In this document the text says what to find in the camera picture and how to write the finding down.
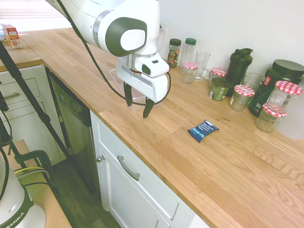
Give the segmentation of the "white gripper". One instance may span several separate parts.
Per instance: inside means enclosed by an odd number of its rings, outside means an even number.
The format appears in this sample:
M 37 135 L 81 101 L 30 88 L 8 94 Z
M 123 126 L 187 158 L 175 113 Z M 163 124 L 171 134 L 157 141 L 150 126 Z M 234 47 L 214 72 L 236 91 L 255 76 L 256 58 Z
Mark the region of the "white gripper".
M 143 119 L 149 116 L 154 102 L 159 102 L 166 96 L 168 88 L 166 75 L 152 78 L 143 73 L 134 73 L 127 67 L 125 58 L 118 58 L 117 76 L 124 81 L 123 89 L 127 106 L 133 103 L 132 87 L 146 96 Z

